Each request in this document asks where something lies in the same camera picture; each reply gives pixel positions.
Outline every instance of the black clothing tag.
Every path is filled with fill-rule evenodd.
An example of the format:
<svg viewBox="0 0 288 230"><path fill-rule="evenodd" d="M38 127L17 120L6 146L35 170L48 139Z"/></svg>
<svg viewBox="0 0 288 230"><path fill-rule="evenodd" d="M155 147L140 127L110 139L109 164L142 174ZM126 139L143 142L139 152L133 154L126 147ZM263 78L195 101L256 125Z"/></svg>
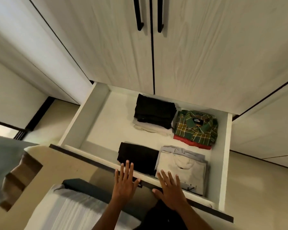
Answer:
<svg viewBox="0 0 288 230"><path fill-rule="evenodd" d="M204 124L202 119L192 118L193 122L196 124L197 127L201 127Z"/></svg>

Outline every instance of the drawer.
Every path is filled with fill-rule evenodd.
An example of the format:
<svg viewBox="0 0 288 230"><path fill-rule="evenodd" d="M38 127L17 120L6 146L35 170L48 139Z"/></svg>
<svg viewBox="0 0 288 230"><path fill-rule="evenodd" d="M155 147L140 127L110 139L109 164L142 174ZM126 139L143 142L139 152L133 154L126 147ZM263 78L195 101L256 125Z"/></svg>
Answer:
<svg viewBox="0 0 288 230"><path fill-rule="evenodd" d="M164 145L174 145L204 154L210 162L207 197L186 190L183 192L189 201L201 207L224 211L232 114L145 94L174 102L177 109L198 110L217 117L219 127L215 145L211 150L199 149L170 136L135 129L132 120L138 94L136 91L95 82L62 136L59 147L53 147L73 156L81 156L80 159L89 159L88 162L93 161L97 166L103 166L110 171L120 168L117 157L121 142L139 144L156 150L160 150ZM134 177L141 178L143 185L150 188L161 187L159 180L152 176L135 171Z"/></svg>

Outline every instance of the finger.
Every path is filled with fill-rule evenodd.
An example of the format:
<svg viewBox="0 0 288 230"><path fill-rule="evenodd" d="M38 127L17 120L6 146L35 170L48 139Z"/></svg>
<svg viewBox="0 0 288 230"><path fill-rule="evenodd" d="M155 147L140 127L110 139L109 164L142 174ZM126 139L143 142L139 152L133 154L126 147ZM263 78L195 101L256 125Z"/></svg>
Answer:
<svg viewBox="0 0 288 230"><path fill-rule="evenodd" d="M161 174L160 174L159 172L157 172L157 177L158 177L158 179L159 179L159 181L160 181L160 183L161 183L162 189L165 189L165 188L166 188L166 184L165 184L165 182L164 182L164 180L163 180L163 178L161 177Z"/></svg>
<svg viewBox="0 0 288 230"><path fill-rule="evenodd" d="M172 185L175 185L175 181L174 181L174 179L173 179L173 177L172 177L171 172L168 171L167 174L169 175L169 181L170 181L170 183L171 183Z"/></svg>
<svg viewBox="0 0 288 230"><path fill-rule="evenodd" d="M128 180L132 181L132 177L133 177L133 163L130 164Z"/></svg>
<svg viewBox="0 0 288 230"><path fill-rule="evenodd" d="M121 171L119 173L119 181L123 180L124 176L124 163L121 163Z"/></svg>
<svg viewBox="0 0 288 230"><path fill-rule="evenodd" d="M171 186L171 183L169 182L169 177L165 174L165 172L163 170L161 170L162 173L162 177L166 183L167 186Z"/></svg>
<svg viewBox="0 0 288 230"><path fill-rule="evenodd" d="M157 199L161 199L164 202L164 196L163 196L163 193L160 190L153 189L153 192L154 192L154 194L155 194Z"/></svg>
<svg viewBox="0 0 288 230"><path fill-rule="evenodd" d="M114 183L117 184L119 182L119 170L115 170L114 173Z"/></svg>
<svg viewBox="0 0 288 230"><path fill-rule="evenodd" d="M179 176L176 174L176 185L180 188L180 179Z"/></svg>
<svg viewBox="0 0 288 230"><path fill-rule="evenodd" d="M133 184L133 191L135 191L135 189L137 189L138 185L140 184L141 182L141 179L138 178L137 180L134 181L134 184Z"/></svg>
<svg viewBox="0 0 288 230"><path fill-rule="evenodd" d="M129 161L126 160L126 167L125 167L125 173L124 173L124 180L127 180L129 174Z"/></svg>

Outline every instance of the forearm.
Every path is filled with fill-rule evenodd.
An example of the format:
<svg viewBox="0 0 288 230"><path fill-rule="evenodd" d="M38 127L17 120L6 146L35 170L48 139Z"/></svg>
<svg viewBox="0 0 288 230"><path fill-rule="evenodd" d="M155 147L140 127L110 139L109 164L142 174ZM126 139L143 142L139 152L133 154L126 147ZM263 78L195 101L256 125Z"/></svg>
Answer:
<svg viewBox="0 0 288 230"><path fill-rule="evenodd" d="M113 230L123 206L120 201L111 200L92 230Z"/></svg>
<svg viewBox="0 0 288 230"><path fill-rule="evenodd" d="M183 219L188 230L212 230L212 228L193 210L193 208L187 202L182 204L177 212Z"/></svg>

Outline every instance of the plaid shirt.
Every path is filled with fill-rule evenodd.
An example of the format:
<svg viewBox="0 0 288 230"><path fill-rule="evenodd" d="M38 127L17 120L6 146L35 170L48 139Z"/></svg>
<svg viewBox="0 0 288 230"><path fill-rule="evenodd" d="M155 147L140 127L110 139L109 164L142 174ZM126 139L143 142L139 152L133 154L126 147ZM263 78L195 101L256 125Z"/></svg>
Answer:
<svg viewBox="0 0 288 230"><path fill-rule="evenodd" d="M218 137L218 121L213 115L199 111L178 111L175 135L211 146Z"/></svg>

